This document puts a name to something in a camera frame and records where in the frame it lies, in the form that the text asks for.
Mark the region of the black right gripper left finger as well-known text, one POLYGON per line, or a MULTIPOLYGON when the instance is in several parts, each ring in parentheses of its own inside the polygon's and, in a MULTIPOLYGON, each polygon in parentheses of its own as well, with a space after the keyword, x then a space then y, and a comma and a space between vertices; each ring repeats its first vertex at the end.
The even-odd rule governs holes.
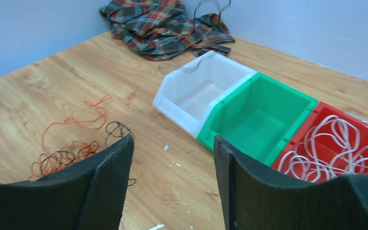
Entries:
POLYGON ((0 230, 116 230, 123 215, 134 139, 36 181, 0 184, 0 230))

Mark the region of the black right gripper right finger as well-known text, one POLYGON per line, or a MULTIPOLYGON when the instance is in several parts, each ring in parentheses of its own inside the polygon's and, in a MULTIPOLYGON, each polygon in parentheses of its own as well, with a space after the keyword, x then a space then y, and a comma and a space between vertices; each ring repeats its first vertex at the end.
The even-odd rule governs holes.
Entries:
POLYGON ((228 230, 368 230, 368 175, 313 184, 280 173, 215 136, 214 163, 228 230))

